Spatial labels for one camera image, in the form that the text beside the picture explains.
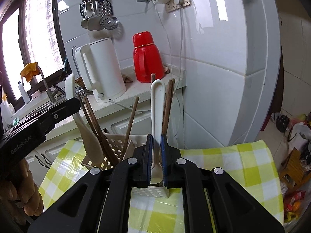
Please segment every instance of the yellow and white tablecloth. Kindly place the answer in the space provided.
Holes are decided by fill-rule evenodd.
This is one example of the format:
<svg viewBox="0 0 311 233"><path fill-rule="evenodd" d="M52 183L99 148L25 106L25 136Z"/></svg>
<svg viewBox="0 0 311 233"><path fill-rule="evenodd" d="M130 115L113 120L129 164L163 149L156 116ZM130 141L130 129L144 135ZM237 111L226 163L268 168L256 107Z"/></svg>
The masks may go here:
<svg viewBox="0 0 311 233"><path fill-rule="evenodd" d="M181 155L198 167L222 167L280 223L283 224L283 198L270 150L260 140L225 148L181 150ZM77 182L88 169L81 165L83 143L69 140L46 174L39 192L44 210ZM181 189L171 189L168 199L132 195L129 233L183 233Z"/></svg>

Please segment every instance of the screw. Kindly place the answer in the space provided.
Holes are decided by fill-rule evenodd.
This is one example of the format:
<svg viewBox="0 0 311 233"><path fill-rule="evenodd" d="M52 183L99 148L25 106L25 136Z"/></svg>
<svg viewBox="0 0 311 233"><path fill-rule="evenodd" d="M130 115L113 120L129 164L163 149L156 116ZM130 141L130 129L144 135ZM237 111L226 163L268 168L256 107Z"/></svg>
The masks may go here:
<svg viewBox="0 0 311 233"><path fill-rule="evenodd" d="M176 163L179 165L184 165L186 163L186 160L184 158L179 158L176 160Z"/></svg>
<svg viewBox="0 0 311 233"><path fill-rule="evenodd" d="M214 169L214 173L215 174L223 174L224 173L224 170L222 169L222 168L220 168L220 167L216 167L215 169Z"/></svg>
<svg viewBox="0 0 311 233"><path fill-rule="evenodd" d="M134 165L134 164L137 163L137 159L136 159L136 158L129 158L129 159L128 159L128 163L129 163L130 165Z"/></svg>
<svg viewBox="0 0 311 233"><path fill-rule="evenodd" d="M94 167L94 168L92 168L92 169L90 170L90 174L91 174L91 175L96 175L96 174L98 174L99 172L100 172L100 169L97 168L97 167Z"/></svg>

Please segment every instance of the red thermos handle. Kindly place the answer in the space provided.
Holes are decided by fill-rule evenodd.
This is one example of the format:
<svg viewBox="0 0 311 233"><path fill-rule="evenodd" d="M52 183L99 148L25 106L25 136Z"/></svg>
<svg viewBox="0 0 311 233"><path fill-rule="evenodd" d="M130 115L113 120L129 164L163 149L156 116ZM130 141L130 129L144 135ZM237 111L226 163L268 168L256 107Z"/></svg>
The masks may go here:
<svg viewBox="0 0 311 233"><path fill-rule="evenodd" d="M141 50L138 54L139 70L142 76L147 76L146 74L146 62L145 62L145 51Z"/></svg>

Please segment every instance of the red thermos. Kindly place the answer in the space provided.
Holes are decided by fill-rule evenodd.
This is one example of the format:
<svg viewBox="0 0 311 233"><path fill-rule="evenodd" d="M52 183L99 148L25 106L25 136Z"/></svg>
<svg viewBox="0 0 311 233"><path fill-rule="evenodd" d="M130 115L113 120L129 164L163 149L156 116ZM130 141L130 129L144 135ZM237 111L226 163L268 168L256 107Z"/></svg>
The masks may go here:
<svg viewBox="0 0 311 233"><path fill-rule="evenodd" d="M141 32L133 36L134 67L137 80L142 83L151 82L151 74L155 73L156 79L164 77L164 69L157 46L153 43L150 32Z"/></svg>

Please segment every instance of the human hand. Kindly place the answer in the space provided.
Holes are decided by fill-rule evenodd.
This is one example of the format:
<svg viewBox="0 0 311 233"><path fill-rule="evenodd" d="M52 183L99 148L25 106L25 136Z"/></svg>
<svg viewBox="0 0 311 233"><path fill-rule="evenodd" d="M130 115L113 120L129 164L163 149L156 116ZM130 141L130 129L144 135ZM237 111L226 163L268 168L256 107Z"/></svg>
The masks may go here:
<svg viewBox="0 0 311 233"><path fill-rule="evenodd" d="M43 212L43 201L25 159L19 162L18 170L22 176L18 188L15 188L11 181L0 181L0 201L15 222L25 225L26 220L13 201L21 200L28 216L39 216Z"/></svg>

